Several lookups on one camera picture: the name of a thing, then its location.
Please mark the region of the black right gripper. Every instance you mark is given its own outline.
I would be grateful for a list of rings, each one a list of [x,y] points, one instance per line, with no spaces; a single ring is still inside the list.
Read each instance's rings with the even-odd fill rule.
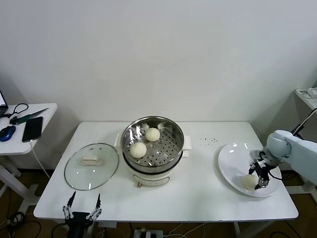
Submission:
[[[255,190],[266,188],[268,186],[270,169],[271,166],[269,166],[263,159],[256,159],[255,164],[250,165],[248,174],[251,175],[254,171],[256,171],[259,177]]]

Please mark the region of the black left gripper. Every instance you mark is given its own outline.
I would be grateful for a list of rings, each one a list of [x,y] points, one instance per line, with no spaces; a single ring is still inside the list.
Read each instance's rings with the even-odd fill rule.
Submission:
[[[67,238],[83,238],[85,231],[93,224],[92,220],[96,220],[102,213],[101,195],[98,195],[95,209],[91,213],[72,212],[71,206],[74,201],[76,192],[73,192],[67,204],[63,206],[65,223],[69,227]]]

